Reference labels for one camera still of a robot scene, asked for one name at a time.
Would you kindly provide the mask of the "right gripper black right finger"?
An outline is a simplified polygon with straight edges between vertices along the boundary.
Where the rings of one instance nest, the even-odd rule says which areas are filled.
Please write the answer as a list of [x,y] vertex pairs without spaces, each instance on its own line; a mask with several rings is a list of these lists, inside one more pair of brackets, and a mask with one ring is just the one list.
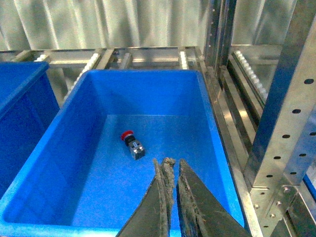
[[251,236],[224,209],[184,159],[180,160],[176,191],[181,236]]

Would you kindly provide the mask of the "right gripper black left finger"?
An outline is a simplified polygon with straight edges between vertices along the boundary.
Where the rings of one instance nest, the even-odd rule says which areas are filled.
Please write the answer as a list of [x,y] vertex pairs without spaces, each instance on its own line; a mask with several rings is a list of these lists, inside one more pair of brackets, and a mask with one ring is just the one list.
[[117,234],[118,237],[168,237],[174,205],[175,160],[153,159],[155,175],[140,204]]

